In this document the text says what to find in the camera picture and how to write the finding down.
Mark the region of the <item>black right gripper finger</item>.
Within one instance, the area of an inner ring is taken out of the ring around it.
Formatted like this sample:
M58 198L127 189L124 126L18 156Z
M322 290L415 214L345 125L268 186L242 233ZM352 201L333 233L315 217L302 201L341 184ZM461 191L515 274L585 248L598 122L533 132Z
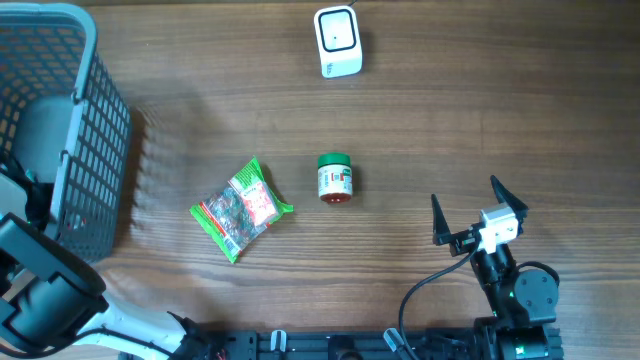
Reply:
M517 196L511 193L495 176L490 177L492 189L499 203L507 204L515 214L527 214L528 206Z
M433 212L433 237L449 238L451 236L450 229L436 194L431 195L431 204Z

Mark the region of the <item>green lid spice jar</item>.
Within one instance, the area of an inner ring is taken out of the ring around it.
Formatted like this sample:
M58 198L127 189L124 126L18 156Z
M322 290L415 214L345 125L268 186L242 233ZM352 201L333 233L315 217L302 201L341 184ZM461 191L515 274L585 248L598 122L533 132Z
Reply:
M345 153L326 153L318 157L318 197L328 204L345 203L353 196L351 158Z

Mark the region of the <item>green gummy candy bag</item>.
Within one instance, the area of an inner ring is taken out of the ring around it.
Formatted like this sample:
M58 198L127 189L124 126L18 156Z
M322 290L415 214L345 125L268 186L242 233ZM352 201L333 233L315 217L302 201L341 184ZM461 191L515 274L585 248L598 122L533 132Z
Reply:
M226 186L189 209L230 263L260 234L294 206L281 201L269 187L260 163L253 157Z

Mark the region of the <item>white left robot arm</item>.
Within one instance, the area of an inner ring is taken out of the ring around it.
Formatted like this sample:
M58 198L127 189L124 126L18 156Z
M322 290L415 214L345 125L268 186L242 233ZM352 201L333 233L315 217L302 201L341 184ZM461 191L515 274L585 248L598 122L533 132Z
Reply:
M187 317L155 312L106 292L98 273L42 233L34 205L52 190L8 152L1 177L13 200L1 218L1 351L40 359L73 345L118 351L122 359L223 359L224 346Z

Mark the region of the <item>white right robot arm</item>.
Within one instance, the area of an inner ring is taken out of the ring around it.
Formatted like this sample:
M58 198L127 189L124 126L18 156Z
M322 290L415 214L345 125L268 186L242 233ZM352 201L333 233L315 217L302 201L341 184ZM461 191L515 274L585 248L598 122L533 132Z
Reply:
M495 176L490 181L497 204L482 209L479 221L466 230L451 232L435 195L431 202L434 243L468 258L492 315L476 319L470 328L427 330L424 354L429 359L562 359L560 331L552 326L559 274L541 262L516 262L508 243L522 234L528 206Z

